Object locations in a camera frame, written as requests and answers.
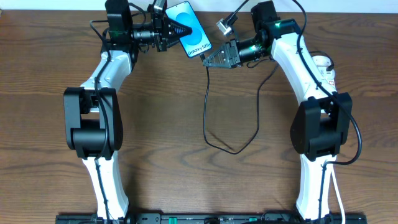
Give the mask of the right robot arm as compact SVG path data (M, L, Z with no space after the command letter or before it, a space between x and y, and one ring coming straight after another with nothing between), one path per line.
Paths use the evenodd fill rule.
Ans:
M203 59L206 68L235 68L268 56L277 62L292 87L298 110L290 127L290 140L300 156L300 192L295 222L332 223L328 206L330 184L336 182L334 166L348 137L352 99L338 93L331 60L320 62L307 50L303 30L294 19L277 16L255 19L256 36L224 43Z

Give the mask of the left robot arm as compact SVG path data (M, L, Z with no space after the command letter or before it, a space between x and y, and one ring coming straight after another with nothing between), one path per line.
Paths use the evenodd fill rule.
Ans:
M108 27L97 36L101 61L91 77L63 94L67 145L88 169L98 209L92 215L58 215L56 223L129 223L118 151L123 123L117 93L143 47L165 52L192 29L166 16L166 1L147 10L129 1L106 1Z

